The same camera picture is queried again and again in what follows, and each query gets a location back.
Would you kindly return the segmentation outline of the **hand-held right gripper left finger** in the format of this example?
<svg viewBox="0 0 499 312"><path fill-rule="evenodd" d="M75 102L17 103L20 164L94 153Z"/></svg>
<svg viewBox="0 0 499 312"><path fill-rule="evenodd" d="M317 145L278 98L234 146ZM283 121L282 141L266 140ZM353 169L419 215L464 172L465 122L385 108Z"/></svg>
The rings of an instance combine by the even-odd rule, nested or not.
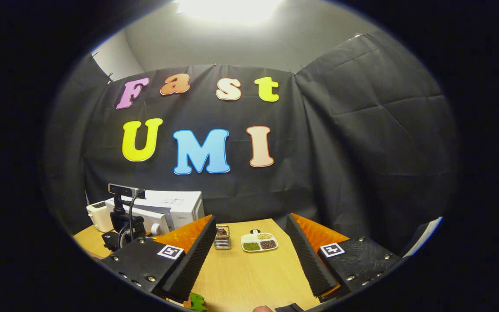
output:
<svg viewBox="0 0 499 312"><path fill-rule="evenodd" d="M183 302L190 296L215 234L216 218L208 215L156 238L133 239L101 262L145 292Z"/></svg>

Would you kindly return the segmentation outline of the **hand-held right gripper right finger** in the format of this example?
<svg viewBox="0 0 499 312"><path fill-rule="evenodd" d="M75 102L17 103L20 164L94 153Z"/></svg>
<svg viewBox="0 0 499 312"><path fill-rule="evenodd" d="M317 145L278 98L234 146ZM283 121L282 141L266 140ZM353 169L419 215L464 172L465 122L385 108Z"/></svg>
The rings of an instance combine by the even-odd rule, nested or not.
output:
<svg viewBox="0 0 499 312"><path fill-rule="evenodd" d="M368 237L350 238L295 213L287 215L286 233L320 302L358 292L402 261Z"/></svg>

